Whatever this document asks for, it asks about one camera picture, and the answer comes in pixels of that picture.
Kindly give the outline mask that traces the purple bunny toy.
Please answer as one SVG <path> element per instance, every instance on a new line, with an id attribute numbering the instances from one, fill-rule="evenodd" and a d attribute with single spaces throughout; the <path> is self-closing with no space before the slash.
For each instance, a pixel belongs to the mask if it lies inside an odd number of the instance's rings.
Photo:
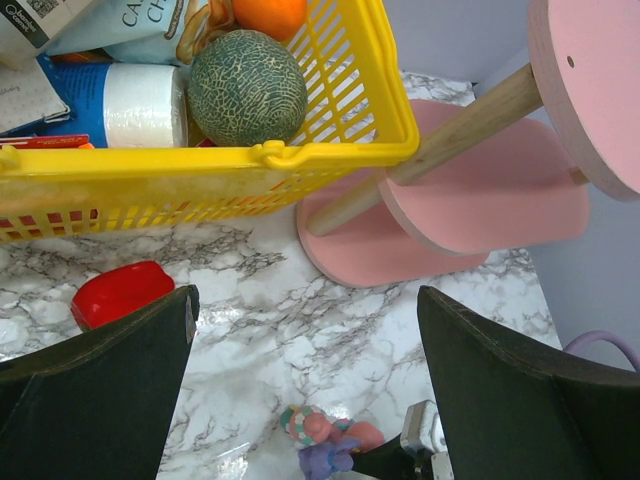
<path id="1" fill-rule="evenodd" d="M 300 450 L 299 466 L 306 480 L 329 479 L 334 473 L 353 469 L 351 453 L 360 446 L 360 440 L 350 436 L 342 437 L 337 443 L 323 442 Z"/>

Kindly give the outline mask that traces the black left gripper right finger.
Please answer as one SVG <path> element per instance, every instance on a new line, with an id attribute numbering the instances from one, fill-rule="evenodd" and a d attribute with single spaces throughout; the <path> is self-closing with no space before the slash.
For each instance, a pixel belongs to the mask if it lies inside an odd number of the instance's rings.
<path id="1" fill-rule="evenodd" d="M 423 286 L 417 317 L 457 479 L 636 479 L 639 376 Z"/>

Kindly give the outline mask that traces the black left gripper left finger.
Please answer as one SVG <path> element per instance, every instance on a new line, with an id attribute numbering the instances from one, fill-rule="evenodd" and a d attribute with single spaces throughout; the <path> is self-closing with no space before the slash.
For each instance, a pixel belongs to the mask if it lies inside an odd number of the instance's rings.
<path id="1" fill-rule="evenodd" d="M 180 287 L 2 362 L 2 478 L 155 478 L 198 315 L 197 288 Z"/>

